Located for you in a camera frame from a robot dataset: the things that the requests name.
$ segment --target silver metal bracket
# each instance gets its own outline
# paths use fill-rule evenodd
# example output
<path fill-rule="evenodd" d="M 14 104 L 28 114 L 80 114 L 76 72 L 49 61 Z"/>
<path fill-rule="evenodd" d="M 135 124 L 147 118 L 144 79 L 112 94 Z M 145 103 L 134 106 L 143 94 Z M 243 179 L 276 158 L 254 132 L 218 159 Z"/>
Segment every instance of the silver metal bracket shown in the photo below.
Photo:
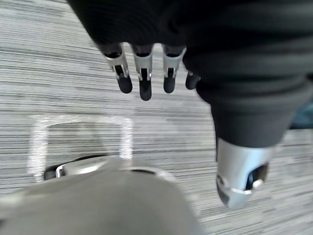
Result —
<path fill-rule="evenodd" d="M 134 53 L 134 60 L 136 64 L 136 71 L 140 81 L 143 80 L 142 69 L 147 70 L 147 80 L 151 81 L 152 77 L 152 53 L 148 56 L 138 56 Z"/>
<path fill-rule="evenodd" d="M 173 69 L 173 78 L 176 77 L 177 71 L 179 68 L 179 64 L 182 61 L 182 58 L 184 56 L 184 53 L 186 52 L 186 49 L 182 51 L 182 53 L 179 56 L 176 57 L 170 57 L 167 56 L 163 51 L 163 71 L 164 71 L 164 77 L 168 77 L 168 70 Z"/>
<path fill-rule="evenodd" d="M 274 146 L 248 148 L 218 140 L 217 189 L 223 203 L 242 206 L 266 179 Z"/>
<path fill-rule="evenodd" d="M 117 79 L 119 79 L 119 71 L 117 71 L 118 66 L 121 67 L 124 77 L 129 76 L 129 70 L 128 70 L 128 65 L 127 65 L 127 61 L 126 61 L 125 52 L 124 52 L 122 45 L 121 45 L 121 47 L 122 47 L 122 54 L 120 56 L 118 56 L 117 58 L 109 58 L 109 57 L 105 56 L 105 58 L 108 62 L 108 65 L 110 66 L 112 71 L 115 72 L 115 76 Z"/>

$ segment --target black cloth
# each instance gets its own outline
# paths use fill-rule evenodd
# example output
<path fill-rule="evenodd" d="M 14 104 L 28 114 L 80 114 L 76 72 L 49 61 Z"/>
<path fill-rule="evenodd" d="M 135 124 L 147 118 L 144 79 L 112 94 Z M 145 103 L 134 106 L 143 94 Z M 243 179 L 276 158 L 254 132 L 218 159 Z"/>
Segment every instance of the black cloth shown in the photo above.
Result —
<path fill-rule="evenodd" d="M 101 47 L 186 46 L 183 62 L 201 77 L 197 92 L 211 104 L 217 136 L 228 142 L 277 143 L 312 97 L 313 0 L 68 2 Z"/>

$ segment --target white rectangle outline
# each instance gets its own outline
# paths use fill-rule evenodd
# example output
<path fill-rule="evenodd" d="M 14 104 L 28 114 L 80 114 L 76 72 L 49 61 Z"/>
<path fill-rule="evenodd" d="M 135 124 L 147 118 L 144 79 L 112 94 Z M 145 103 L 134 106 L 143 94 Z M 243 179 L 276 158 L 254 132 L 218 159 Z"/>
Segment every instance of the white rectangle outline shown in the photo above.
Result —
<path fill-rule="evenodd" d="M 108 117 L 96 115 L 33 115 L 35 120 L 30 138 L 30 148 L 27 161 L 28 173 L 35 177 L 36 182 L 43 181 L 46 168 L 48 148 L 48 128 L 66 123 L 108 123 L 121 126 L 121 145 L 119 156 L 122 159 L 133 158 L 133 121 L 126 117 Z"/>

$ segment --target floor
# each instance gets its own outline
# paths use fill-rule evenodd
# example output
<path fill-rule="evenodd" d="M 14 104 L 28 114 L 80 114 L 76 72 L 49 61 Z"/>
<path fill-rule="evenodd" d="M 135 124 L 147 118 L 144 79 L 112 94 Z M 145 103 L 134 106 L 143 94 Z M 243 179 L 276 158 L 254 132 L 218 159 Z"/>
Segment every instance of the floor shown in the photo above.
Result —
<path fill-rule="evenodd" d="M 184 87 L 181 67 L 165 94 L 161 47 L 154 48 L 153 97 L 119 91 L 104 57 L 65 0 L 0 0 L 0 196 L 35 182 L 29 173 L 34 115 L 123 116 L 134 122 L 134 158 L 174 173 L 210 234 L 313 234 L 313 132 L 288 131 L 267 183 L 242 209 L 215 189 L 215 140 L 209 106 Z M 115 155 L 120 129 L 94 123 L 50 128 L 47 165 L 86 154 Z"/>

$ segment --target robotic hand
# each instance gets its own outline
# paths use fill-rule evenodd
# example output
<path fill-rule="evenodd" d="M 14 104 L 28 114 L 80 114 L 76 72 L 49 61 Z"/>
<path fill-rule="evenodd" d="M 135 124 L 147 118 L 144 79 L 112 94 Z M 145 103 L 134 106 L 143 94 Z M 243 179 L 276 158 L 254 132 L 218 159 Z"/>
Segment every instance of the robotic hand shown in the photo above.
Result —
<path fill-rule="evenodd" d="M 152 95 L 153 44 L 163 45 L 166 93 L 174 90 L 183 58 L 189 70 L 187 88 L 197 87 L 200 97 L 211 106 L 219 196 L 228 207 L 247 201 L 264 182 L 275 145 L 295 111 L 312 96 L 307 79 L 313 72 L 313 25 L 308 23 L 312 22 L 312 3 L 68 3 L 105 55 L 124 93 L 131 92 L 132 83 L 121 42 L 133 48 L 143 100 Z"/>

